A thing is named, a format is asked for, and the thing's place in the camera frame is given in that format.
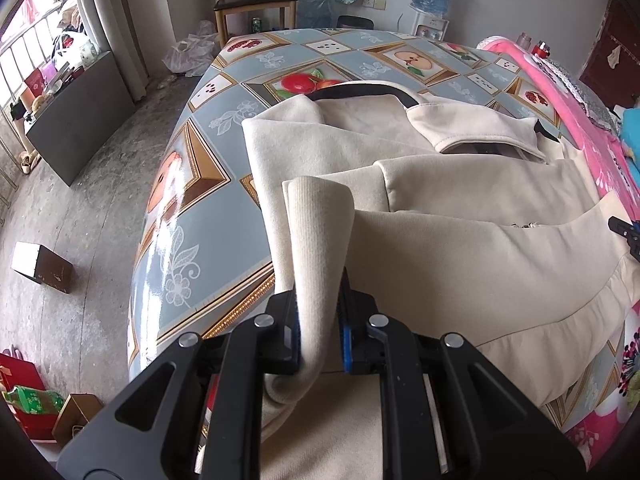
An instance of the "concrete floor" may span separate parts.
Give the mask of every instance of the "concrete floor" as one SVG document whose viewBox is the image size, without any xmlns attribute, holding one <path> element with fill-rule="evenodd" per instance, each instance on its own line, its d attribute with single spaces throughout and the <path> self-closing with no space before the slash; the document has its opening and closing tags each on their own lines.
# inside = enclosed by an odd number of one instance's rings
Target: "concrete floor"
<svg viewBox="0 0 640 480">
<path fill-rule="evenodd" d="M 198 78 L 155 91 L 71 187 L 46 162 L 23 178 L 0 230 L 0 350 L 11 343 L 47 387 L 109 402 L 127 383 L 127 307 L 142 218 L 160 157 Z M 71 294 L 11 269 L 15 243 L 74 265 Z"/>
</svg>

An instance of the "wall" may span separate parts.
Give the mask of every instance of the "wall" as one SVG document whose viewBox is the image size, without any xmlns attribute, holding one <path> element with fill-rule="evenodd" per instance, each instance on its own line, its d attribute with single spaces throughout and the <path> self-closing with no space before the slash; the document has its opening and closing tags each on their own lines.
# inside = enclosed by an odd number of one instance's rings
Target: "wall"
<svg viewBox="0 0 640 480">
<path fill-rule="evenodd" d="M 338 5 L 338 14 L 370 18 L 376 28 L 410 32 L 411 0 L 386 0 L 386 10 Z M 450 12 L 447 39 L 475 46 L 488 36 L 512 40 L 526 32 L 545 40 L 552 57 L 578 73 L 596 38 L 607 0 L 458 0 Z"/>
<path fill-rule="evenodd" d="M 196 32 L 198 22 L 210 19 L 209 0 L 128 0 L 140 50 L 152 76 L 166 74 L 162 57 L 176 38 Z"/>
</svg>

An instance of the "patterned tablecloth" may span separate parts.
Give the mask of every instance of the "patterned tablecloth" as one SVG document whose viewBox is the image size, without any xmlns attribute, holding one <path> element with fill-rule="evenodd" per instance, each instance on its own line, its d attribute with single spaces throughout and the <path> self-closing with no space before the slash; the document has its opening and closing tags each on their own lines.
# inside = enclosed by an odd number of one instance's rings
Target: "patterned tablecloth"
<svg viewBox="0 0 640 480">
<path fill-rule="evenodd" d="M 147 204 L 131 285 L 130 377 L 178 334 L 215 336 L 263 308 L 273 291 L 243 119 L 297 93 L 377 79 L 516 118 L 535 116 L 548 132 L 573 142 L 553 102 L 515 57 L 371 30 L 284 30 L 229 41 L 189 98 Z M 631 324 L 638 321 L 632 314 Z M 617 391 L 631 324 L 612 334 L 583 377 L 544 407 L 564 432 L 580 428 Z M 600 439 L 574 433 L 585 456 Z"/>
</svg>

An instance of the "wall socket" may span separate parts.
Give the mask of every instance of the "wall socket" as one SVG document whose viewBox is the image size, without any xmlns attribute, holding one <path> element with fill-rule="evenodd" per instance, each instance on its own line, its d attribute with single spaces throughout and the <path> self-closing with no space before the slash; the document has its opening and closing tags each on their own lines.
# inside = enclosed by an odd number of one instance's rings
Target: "wall socket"
<svg viewBox="0 0 640 480">
<path fill-rule="evenodd" d="M 385 10 L 386 0 L 362 0 L 362 6 L 370 9 Z"/>
</svg>

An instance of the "chair leg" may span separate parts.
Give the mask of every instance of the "chair leg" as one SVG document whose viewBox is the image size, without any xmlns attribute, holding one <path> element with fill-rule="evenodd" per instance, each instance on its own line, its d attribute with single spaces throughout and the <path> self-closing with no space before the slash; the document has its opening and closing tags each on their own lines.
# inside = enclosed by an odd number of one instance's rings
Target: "chair leg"
<svg viewBox="0 0 640 480">
<path fill-rule="evenodd" d="M 228 32 L 226 31 L 226 16 L 221 10 L 216 11 L 216 27 L 218 28 L 218 39 L 220 40 L 220 48 L 224 48 L 228 41 Z"/>
<path fill-rule="evenodd" d="M 297 2 L 289 2 L 289 28 L 293 30 L 296 28 L 296 3 Z"/>
</svg>

